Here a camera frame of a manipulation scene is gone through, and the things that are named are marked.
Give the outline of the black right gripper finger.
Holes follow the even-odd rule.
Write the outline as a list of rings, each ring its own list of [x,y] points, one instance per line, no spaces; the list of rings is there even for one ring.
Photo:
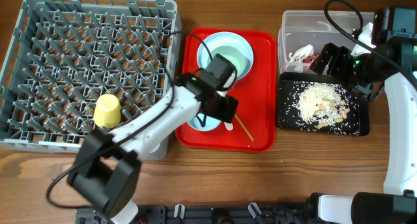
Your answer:
[[[324,75],[340,75],[340,51],[341,48],[333,43],[326,44],[321,52],[321,64],[324,65],[322,74]]]
[[[316,59],[310,64],[309,69],[316,74],[322,74],[327,64],[328,48],[325,46]]]

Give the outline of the light blue small bowl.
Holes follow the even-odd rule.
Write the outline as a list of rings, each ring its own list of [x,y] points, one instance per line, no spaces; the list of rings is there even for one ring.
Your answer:
[[[198,113],[196,117],[188,121],[188,124],[195,130],[200,132],[208,132],[217,128],[222,122],[218,119]]]

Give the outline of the mint green bowl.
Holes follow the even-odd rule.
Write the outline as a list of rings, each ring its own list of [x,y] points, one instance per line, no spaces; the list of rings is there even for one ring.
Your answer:
[[[237,69],[237,79],[242,79],[244,77],[246,58],[238,49],[232,46],[219,46],[214,48],[211,51],[211,54],[219,54],[228,59]]]

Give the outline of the yellow plastic cup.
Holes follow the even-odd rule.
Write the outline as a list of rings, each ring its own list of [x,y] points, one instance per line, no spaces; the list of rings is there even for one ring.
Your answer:
[[[98,127],[115,128],[121,122],[121,105],[114,94],[103,94],[97,101],[93,115]]]

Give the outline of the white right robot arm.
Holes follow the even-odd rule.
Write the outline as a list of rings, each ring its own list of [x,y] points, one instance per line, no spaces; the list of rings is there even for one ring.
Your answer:
[[[329,223],[416,222],[416,10],[387,7],[376,11],[370,45],[344,31],[324,9],[328,22],[367,52],[353,57],[329,43],[310,65],[357,89],[380,82],[390,117],[390,155],[382,193],[353,197],[314,193],[305,215]]]

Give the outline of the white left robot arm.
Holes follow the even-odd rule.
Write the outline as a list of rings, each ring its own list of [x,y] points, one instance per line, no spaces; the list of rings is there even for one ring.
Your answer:
[[[142,162],[179,126],[203,113],[232,121],[238,100],[225,94],[237,78],[231,61],[217,54],[206,68],[176,78],[167,94],[136,119],[110,131],[91,131],[67,182],[112,223],[130,223]]]

